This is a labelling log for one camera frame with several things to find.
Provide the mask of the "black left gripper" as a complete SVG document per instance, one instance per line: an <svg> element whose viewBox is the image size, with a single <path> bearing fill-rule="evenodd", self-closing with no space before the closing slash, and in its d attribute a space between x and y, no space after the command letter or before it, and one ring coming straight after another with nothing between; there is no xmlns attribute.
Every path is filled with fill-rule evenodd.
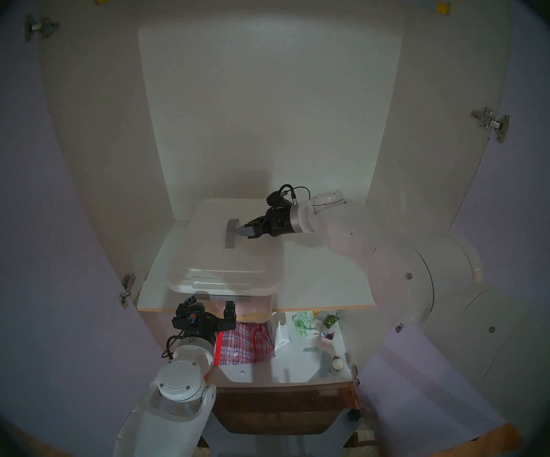
<svg viewBox="0 0 550 457"><path fill-rule="evenodd" d="M195 295L180 303L172 318L172 325L181 331L181 338L201 338L216 340L221 332L233 331L237 327L236 305L226 300L224 317L219 318L207 312L203 303L197 302Z"/></svg>

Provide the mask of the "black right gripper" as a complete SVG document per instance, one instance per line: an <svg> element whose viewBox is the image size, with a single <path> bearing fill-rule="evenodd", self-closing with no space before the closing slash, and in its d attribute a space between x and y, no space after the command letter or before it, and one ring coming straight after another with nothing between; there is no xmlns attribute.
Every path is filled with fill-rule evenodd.
<svg viewBox="0 0 550 457"><path fill-rule="evenodd" d="M235 228L235 234L256 239L263 234L277 237L291 233L290 211L291 207L270 207L264 216Z"/></svg>

